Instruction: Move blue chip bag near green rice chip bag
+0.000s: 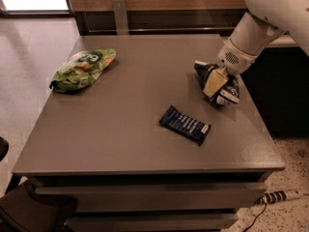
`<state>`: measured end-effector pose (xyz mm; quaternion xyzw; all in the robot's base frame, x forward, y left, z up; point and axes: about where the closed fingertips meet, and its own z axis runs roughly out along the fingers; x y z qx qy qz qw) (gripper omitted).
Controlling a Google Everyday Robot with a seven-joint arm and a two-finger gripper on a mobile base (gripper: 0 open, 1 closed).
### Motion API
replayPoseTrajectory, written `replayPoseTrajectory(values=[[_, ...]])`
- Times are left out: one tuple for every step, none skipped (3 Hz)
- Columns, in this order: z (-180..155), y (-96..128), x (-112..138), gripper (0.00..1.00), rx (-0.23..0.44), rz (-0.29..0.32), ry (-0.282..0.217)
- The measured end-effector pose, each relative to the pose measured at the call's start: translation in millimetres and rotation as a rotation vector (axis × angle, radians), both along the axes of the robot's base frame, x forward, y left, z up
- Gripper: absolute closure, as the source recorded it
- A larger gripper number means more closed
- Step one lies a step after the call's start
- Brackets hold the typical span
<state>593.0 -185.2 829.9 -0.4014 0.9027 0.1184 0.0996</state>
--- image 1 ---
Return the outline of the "white gripper body with grille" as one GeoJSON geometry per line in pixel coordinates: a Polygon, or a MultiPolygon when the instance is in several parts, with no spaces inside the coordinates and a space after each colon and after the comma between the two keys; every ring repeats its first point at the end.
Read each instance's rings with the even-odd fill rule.
{"type": "Polygon", "coordinates": [[[223,44],[217,58],[219,64],[224,66],[230,75],[244,73],[256,60],[256,56],[239,50],[230,39],[223,44]]]}

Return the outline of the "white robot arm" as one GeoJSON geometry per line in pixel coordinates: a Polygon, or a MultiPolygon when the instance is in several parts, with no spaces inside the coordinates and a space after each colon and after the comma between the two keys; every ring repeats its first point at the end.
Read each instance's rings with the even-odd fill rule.
{"type": "Polygon", "coordinates": [[[287,33],[309,54],[309,0],[245,0],[245,13],[218,53],[203,88],[208,98],[225,96],[229,79],[245,72],[265,47],[287,33]]]}

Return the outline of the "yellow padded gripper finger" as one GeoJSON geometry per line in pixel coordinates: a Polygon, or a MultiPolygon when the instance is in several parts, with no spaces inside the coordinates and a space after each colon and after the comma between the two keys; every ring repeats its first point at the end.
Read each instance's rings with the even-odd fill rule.
{"type": "Polygon", "coordinates": [[[209,77],[203,89],[204,94],[212,98],[229,80],[225,67],[211,67],[209,77]]]}

